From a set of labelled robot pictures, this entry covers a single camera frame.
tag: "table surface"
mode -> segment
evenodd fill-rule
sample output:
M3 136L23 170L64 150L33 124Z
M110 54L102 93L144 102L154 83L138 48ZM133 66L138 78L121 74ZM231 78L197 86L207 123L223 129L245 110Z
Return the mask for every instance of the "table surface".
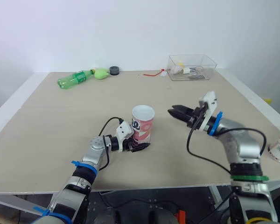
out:
M280 131L217 72L207 81L178 82L143 73L154 71L91 78L68 90L61 90L56 81L70 73L50 73L0 132L0 193L59 191L75 169L70 162L82 158L103 124L113 116L130 121L132 108L139 104L150 105L156 112L151 146L136 153L112 152L110 165L99 172L94 190L230 183L224 170L186 152L190 129L167 112L176 104L195 108L207 91L216 92L215 113L223 111L228 119L262 130L268 144L280 137ZM112 122L105 134L114 134L117 125ZM206 133L194 132L190 147L229 166L222 144ZM267 151L261 162L265 175L280 179L280 163L269 158Z

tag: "paper cup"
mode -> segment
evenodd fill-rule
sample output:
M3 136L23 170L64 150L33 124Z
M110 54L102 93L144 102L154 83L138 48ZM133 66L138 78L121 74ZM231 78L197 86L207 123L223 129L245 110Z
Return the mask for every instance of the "paper cup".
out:
M132 127L134 129L133 144L146 143L150 140L155 112L147 105L138 105L133 108Z

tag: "red object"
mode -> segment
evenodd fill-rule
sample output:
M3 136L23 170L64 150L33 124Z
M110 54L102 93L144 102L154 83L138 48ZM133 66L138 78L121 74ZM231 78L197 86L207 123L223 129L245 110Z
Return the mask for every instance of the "red object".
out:
M177 218L179 224L186 224L186 212L179 210L178 213L174 215Z
M161 69L161 71L160 71L159 73L155 74L155 75L149 75L149 74L143 74L143 75L145 75L145 76L157 76L157 75L159 75L160 73L162 73L162 71L165 71L165 69Z

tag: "transparent container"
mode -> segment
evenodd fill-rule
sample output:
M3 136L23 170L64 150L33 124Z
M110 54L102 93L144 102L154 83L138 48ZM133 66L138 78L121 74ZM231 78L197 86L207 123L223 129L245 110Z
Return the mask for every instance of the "transparent container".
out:
M172 81L208 80L216 66L206 55L170 55L167 72Z

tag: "blue ring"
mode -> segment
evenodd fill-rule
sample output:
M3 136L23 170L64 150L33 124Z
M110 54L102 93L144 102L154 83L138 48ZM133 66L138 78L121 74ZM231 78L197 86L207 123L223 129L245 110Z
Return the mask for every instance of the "blue ring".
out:
M79 161L72 161L71 163L73 163L76 167L86 167L88 169L91 169L95 173L95 176L98 175L98 171L89 164L80 163Z
M223 112L220 111L220 112L218 113L218 115L217 115L217 117L216 117L216 121L215 121L215 123L214 123L214 125L213 125L213 127L212 127L212 129L211 129L211 131L210 131L210 133L209 133L210 136L212 136L212 135L214 134L215 130L216 130L217 127L219 126L219 123L220 123L220 120L222 119L222 117L223 117Z
M59 213L55 213L55 212L50 212L49 209L43 210L43 209L41 209L41 208L39 208L37 206L33 207L33 209L41 212L42 213L42 217L44 217L44 216L53 216L53 217L57 217L57 218L61 218L61 219L65 220L68 224L72 224L71 219L68 218L65 215L62 215L62 214L59 214Z

